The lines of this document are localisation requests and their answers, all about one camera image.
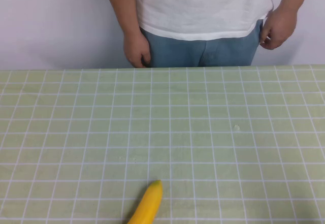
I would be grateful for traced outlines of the person's left hand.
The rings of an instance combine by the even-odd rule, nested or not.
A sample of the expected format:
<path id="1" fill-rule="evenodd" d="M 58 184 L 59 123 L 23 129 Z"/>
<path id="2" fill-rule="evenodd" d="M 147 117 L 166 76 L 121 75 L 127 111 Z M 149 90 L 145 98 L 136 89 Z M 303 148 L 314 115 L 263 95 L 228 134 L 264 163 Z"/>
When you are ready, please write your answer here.
<path id="1" fill-rule="evenodd" d="M 297 16 L 296 10 L 281 7 L 271 12 L 262 28 L 259 44 L 267 50 L 280 47 L 294 33 Z"/>

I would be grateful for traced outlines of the person's right hand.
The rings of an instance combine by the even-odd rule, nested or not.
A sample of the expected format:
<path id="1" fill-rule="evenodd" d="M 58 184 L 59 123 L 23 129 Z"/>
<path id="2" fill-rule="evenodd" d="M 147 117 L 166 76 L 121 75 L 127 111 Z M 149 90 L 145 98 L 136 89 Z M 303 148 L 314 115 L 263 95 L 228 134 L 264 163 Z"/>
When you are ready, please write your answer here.
<path id="1" fill-rule="evenodd" d="M 124 54 L 134 68 L 149 66 L 151 61 L 149 43 L 140 31 L 124 34 Z"/>

